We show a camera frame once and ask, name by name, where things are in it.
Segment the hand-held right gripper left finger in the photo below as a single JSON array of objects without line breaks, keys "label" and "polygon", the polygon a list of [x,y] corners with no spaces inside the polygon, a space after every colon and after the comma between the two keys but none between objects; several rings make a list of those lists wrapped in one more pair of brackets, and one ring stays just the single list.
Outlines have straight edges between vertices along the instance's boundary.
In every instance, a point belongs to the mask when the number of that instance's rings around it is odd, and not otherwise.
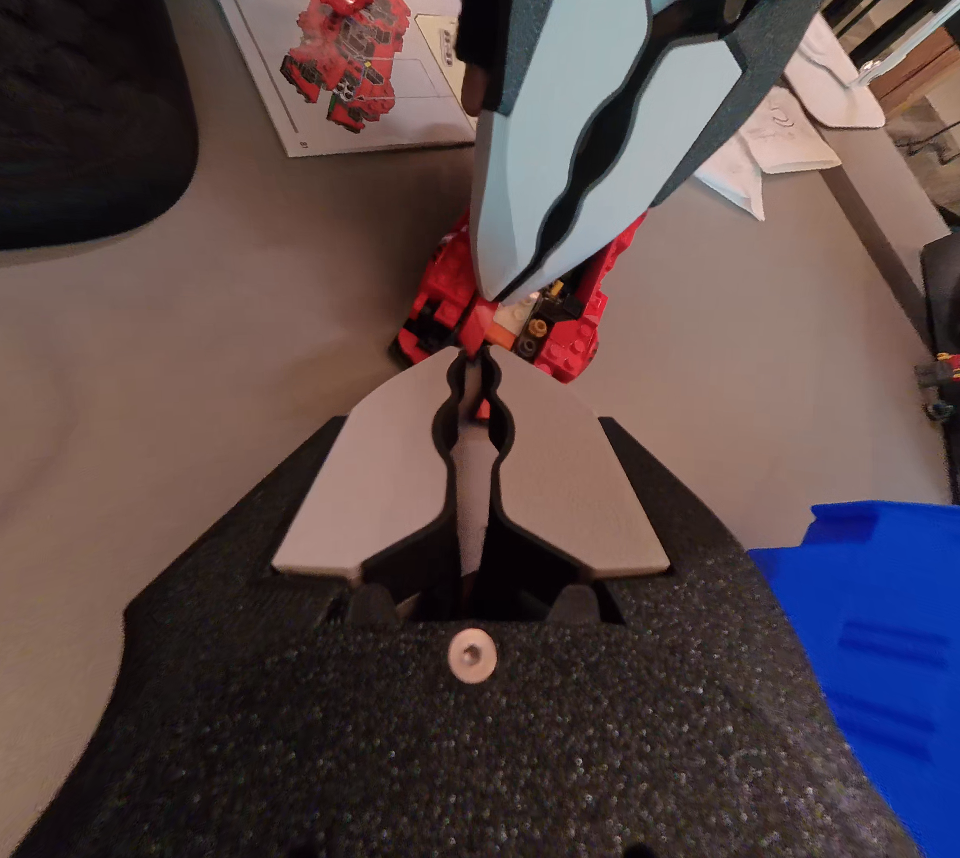
[{"label": "hand-held right gripper left finger", "polygon": [[463,355],[444,348],[363,398],[280,542],[282,573],[349,583],[461,574],[455,470]]}]

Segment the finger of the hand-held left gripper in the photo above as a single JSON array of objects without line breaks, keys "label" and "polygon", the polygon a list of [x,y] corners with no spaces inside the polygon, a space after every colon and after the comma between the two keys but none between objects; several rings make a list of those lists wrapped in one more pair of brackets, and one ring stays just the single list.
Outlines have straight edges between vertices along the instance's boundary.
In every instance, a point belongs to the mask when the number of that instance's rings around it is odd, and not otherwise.
[{"label": "finger of the hand-held left gripper", "polygon": [[484,299],[514,300],[618,235],[668,177],[646,158],[626,204],[587,205],[639,128],[681,90],[667,56],[683,0],[468,0],[468,70],[482,72],[470,201],[474,275]]},{"label": "finger of the hand-held left gripper", "polygon": [[498,299],[520,297],[571,271],[642,215],[692,149],[742,75],[728,43],[683,39],[667,47],[633,95],[594,120],[584,163],[574,166],[546,218],[541,253]]}]

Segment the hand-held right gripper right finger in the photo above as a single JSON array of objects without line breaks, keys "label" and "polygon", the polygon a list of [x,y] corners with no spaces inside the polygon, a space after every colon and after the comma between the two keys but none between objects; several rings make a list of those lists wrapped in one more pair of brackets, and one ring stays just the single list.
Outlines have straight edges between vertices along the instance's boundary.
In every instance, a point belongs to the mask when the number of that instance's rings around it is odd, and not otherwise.
[{"label": "hand-held right gripper right finger", "polygon": [[594,410],[499,346],[483,364],[490,496],[504,524],[590,579],[665,573],[667,552]]}]

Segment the red toy brick car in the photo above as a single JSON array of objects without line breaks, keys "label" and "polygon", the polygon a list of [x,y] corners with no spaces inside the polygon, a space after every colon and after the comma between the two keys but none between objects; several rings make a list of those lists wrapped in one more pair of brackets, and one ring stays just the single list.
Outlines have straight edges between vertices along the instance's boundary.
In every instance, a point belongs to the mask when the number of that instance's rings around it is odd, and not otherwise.
[{"label": "red toy brick car", "polygon": [[502,348],[560,383],[578,378],[594,360],[607,306],[602,284],[632,244],[642,214],[611,243],[552,283],[510,302],[486,300],[477,288],[470,210],[444,235],[418,283],[390,354],[412,367],[440,350]]}]

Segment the blue plastic bin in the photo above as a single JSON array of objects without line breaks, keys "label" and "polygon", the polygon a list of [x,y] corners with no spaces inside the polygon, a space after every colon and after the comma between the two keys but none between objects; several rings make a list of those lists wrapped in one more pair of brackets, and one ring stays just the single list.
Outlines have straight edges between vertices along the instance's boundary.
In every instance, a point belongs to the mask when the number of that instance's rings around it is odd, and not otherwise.
[{"label": "blue plastic bin", "polygon": [[959,508],[818,504],[754,563],[847,743],[926,856],[959,855]]}]

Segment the person's left hand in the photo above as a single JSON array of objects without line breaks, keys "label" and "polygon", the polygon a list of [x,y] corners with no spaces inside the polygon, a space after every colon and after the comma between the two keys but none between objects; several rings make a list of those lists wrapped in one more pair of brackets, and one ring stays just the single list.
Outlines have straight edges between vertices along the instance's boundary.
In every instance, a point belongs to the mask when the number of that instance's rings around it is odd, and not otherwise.
[{"label": "person's left hand", "polygon": [[484,68],[478,64],[464,64],[461,105],[464,113],[478,118],[485,111],[496,111],[502,94],[503,72],[500,67]]}]

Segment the white desk stand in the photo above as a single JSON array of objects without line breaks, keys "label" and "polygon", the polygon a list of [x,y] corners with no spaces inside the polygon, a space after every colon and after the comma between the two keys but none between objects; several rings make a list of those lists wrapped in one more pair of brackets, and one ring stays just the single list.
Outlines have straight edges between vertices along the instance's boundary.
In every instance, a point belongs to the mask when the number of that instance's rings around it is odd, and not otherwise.
[{"label": "white desk stand", "polygon": [[784,71],[806,112],[831,130],[872,130],[958,67],[959,0],[929,14],[886,56],[855,66],[822,14]]}]

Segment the red black brick assembly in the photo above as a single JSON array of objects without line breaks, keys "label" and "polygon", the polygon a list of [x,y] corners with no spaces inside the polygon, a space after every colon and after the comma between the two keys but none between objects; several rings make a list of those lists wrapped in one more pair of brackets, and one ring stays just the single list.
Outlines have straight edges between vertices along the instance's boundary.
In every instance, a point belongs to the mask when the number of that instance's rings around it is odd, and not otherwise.
[{"label": "red black brick assembly", "polygon": [[937,424],[950,421],[959,407],[959,355],[940,353],[916,365],[914,377],[927,418]]}]

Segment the black mesh chair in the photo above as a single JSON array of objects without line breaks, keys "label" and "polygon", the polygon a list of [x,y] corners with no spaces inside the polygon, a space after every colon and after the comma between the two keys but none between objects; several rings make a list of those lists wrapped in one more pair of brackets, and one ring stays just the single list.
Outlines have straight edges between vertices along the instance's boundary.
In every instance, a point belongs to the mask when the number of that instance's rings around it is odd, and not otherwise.
[{"label": "black mesh chair", "polygon": [[1,249],[143,227],[199,133],[165,0],[1,0]]}]

